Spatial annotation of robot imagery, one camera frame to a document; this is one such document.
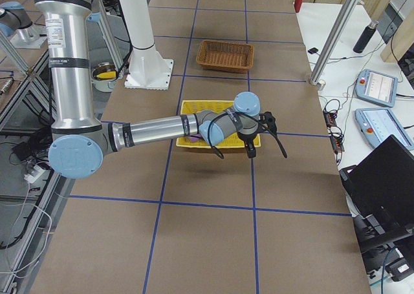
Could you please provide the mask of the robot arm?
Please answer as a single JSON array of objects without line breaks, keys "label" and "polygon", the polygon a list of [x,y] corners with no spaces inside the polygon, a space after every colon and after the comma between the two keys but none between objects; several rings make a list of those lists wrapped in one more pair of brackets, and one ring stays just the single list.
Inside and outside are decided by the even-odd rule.
[{"label": "robot arm", "polygon": [[49,68],[54,85],[56,120],[48,159],[60,175],[80,179],[95,173],[104,156],[124,148],[162,140],[200,136],[212,149],[236,134],[249,158],[262,131],[259,98],[238,94],[220,113],[204,110],[137,124],[99,121],[94,115],[87,18],[97,0],[34,0],[45,16]]},{"label": "robot arm", "polygon": [[15,48],[40,49],[47,40],[45,28],[35,25],[17,1],[1,4],[1,31]]}]

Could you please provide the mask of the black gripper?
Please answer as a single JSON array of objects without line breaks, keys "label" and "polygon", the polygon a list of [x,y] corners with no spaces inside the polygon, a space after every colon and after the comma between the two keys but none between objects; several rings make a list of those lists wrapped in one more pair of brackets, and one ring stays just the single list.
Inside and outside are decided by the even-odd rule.
[{"label": "black gripper", "polygon": [[249,119],[241,118],[242,129],[237,132],[237,136],[240,140],[253,143],[246,144],[246,153],[248,158],[256,157],[256,148],[254,145],[261,145],[261,139],[259,133],[263,130],[262,126],[258,122]]}]

